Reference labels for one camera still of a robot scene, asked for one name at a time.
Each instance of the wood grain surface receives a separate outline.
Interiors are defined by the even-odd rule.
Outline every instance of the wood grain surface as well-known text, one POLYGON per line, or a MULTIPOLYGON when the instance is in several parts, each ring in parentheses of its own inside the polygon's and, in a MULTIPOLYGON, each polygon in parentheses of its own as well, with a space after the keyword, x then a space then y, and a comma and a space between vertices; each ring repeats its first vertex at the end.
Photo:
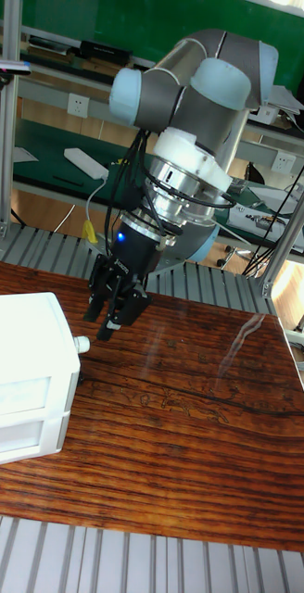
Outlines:
MULTIPOLYGON (((0 294, 35 291, 95 340, 86 282, 0 263, 0 294)), ((0 514, 304 551, 304 394, 276 318, 155 296, 82 370, 63 450, 0 466, 0 514)))

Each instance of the wall socket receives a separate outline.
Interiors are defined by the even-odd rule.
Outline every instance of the wall socket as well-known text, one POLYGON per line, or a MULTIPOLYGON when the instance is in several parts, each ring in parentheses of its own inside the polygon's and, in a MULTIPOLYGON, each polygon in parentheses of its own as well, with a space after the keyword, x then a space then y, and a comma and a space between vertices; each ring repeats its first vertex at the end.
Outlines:
POLYGON ((281 152, 279 150, 276 159, 272 164, 272 170, 274 170, 276 173, 283 173, 284 175, 287 175, 288 173, 291 173, 295 162, 295 155, 289 155, 287 152, 281 152))
POLYGON ((87 118, 89 98, 87 96, 69 94, 68 113, 78 118, 87 118))

